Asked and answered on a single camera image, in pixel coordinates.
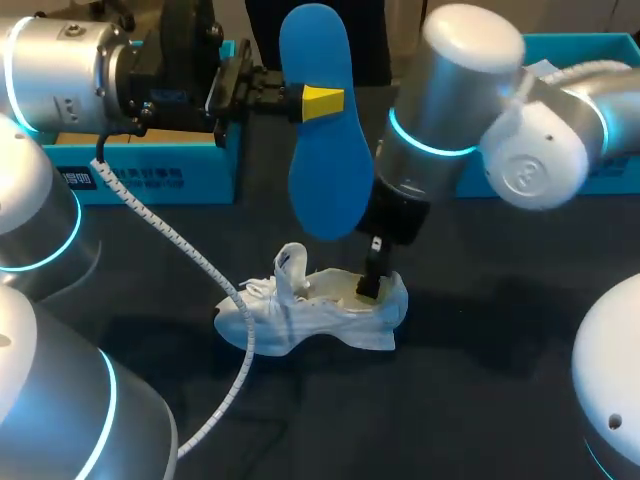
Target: cyan plastic crate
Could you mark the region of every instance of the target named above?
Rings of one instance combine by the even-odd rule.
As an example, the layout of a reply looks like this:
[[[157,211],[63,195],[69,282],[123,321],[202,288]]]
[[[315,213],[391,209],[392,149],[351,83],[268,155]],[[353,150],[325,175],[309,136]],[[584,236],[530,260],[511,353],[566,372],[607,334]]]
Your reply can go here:
[[[640,67],[640,49],[626,33],[525,35],[525,65],[547,59],[562,69],[591,60],[617,60]],[[583,195],[640,193],[640,157],[608,160],[591,172]],[[495,197],[485,176],[482,158],[475,153],[458,184],[459,197]]]
[[[233,56],[226,41],[222,58]],[[205,143],[106,144],[105,158],[113,172],[149,205],[230,204],[234,201],[241,127],[231,124],[226,148]],[[42,143],[52,138],[40,139]],[[43,145],[69,186],[85,205],[114,205],[120,199],[93,172],[89,163],[95,145]]]

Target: cable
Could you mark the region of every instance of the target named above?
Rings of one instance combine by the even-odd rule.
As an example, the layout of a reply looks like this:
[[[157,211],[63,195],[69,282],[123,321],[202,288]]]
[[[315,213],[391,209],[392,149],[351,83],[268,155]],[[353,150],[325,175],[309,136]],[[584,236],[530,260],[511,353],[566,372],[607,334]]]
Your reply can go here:
[[[193,435],[184,445],[178,449],[178,458],[182,458],[189,453],[200,441],[211,431],[211,429],[218,423],[218,421],[225,414],[233,400],[236,398],[238,391],[244,384],[251,363],[253,362],[255,352],[255,322],[251,312],[249,311],[246,303],[240,297],[238,291],[233,287],[231,282],[227,280],[211,263],[207,261],[189,242],[187,242],[178,232],[171,228],[164,220],[149,210],[140,200],[138,200],[127,188],[118,180],[118,177],[114,175],[109,168],[109,165],[102,158],[102,162],[96,157],[91,166],[100,175],[100,177],[106,182],[107,186],[113,190],[113,192],[122,200],[128,207],[130,207],[136,214],[142,217],[149,225],[154,227],[158,232],[168,238],[174,245],[187,254],[200,268],[202,268],[215,282],[222,287],[224,292],[229,295],[233,303],[236,304],[238,310],[242,314],[245,323],[247,324],[247,350],[244,356],[244,361],[240,367],[240,371],[229,393],[224,397],[220,406],[211,415],[209,420]]]
[[[553,85],[565,80],[574,80],[582,76],[593,75],[596,73],[621,72],[629,70],[631,67],[626,63],[616,62],[614,60],[595,60],[592,62],[580,63],[564,70],[560,70],[549,75],[541,77],[545,83]]]
[[[104,163],[104,144],[107,143],[110,135],[110,133],[103,133],[98,137],[98,142],[96,143],[96,160],[98,163]]]

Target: yellow block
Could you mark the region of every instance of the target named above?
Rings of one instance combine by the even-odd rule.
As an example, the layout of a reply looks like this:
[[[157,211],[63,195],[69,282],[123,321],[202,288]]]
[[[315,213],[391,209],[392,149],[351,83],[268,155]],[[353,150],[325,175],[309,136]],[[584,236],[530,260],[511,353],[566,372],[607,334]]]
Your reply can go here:
[[[344,90],[304,86],[302,92],[303,122],[342,111],[344,111]]]

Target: shoelace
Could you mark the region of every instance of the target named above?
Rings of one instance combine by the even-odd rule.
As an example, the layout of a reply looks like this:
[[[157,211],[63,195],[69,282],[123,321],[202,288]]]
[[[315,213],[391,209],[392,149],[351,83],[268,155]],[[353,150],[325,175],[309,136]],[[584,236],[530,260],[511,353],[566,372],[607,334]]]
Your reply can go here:
[[[255,298],[268,299],[273,296],[276,291],[276,277],[267,278],[250,278],[242,282],[241,287],[245,287],[247,292]]]

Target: white sneaker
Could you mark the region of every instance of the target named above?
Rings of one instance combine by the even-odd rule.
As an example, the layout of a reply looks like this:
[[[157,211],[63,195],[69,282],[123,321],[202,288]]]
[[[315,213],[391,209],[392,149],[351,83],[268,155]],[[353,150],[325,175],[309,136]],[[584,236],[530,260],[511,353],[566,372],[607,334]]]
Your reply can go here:
[[[383,278],[378,300],[356,294],[359,275],[330,268],[306,275],[307,249],[285,245],[275,276],[251,279],[240,292],[256,322],[256,353],[281,357],[305,338],[329,334],[366,350],[394,350],[393,330],[407,314],[409,296],[400,275]],[[217,307],[215,327],[230,344],[245,349],[247,328],[230,298]]]

